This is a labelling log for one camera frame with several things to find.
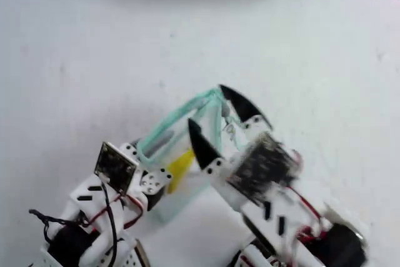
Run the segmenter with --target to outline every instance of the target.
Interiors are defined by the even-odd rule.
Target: yellow plastic piece
[[[180,182],[182,181],[184,175],[189,170],[193,163],[194,152],[189,149],[184,154],[182,154],[178,159],[169,164],[167,170],[172,174],[172,181],[168,186],[168,194],[172,194],[178,188]]]

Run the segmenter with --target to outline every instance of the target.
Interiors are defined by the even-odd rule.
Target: white surface
[[[371,226],[369,266],[398,262],[400,0],[0,0],[0,8],[2,266],[30,263],[43,233],[28,209],[59,214],[102,141],[146,134],[217,83],[263,108],[304,156],[306,175]],[[143,241],[155,267],[221,266],[246,235],[233,214],[205,191],[167,227],[142,220],[138,231],[150,231]]]

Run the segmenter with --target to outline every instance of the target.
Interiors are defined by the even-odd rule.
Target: black wire
[[[104,183],[101,183],[101,187],[104,191],[104,195],[106,197],[106,210],[107,210],[107,214],[108,217],[110,218],[110,223],[111,223],[111,229],[112,229],[112,256],[111,256],[111,260],[110,263],[108,264],[108,267],[113,267],[115,260],[117,258],[117,231],[115,229],[115,222],[114,222],[114,215],[113,215],[113,211],[110,207],[110,200],[108,199],[108,193],[107,193],[107,188],[106,185]]]
[[[65,220],[65,219],[54,218],[54,217],[51,217],[51,216],[46,216],[46,215],[43,215],[42,213],[40,213],[36,209],[30,209],[29,210],[29,214],[35,215],[36,217],[38,217],[43,222],[43,224],[44,224],[43,236],[44,236],[44,239],[46,240],[46,242],[49,243],[49,244],[52,242],[51,239],[48,236],[48,230],[49,230],[50,222],[59,223],[61,225],[70,225],[70,226],[81,225],[84,228],[89,226],[88,223],[83,223],[82,221],[77,222],[77,221],[71,221],[71,220]]]

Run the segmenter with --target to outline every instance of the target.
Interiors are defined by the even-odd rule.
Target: black circuit board
[[[131,183],[136,165],[111,145],[103,143],[94,173],[102,173],[109,179],[108,184],[118,193],[125,195]]]
[[[267,132],[260,134],[227,180],[255,203],[264,201],[271,182],[285,184],[298,164]]]

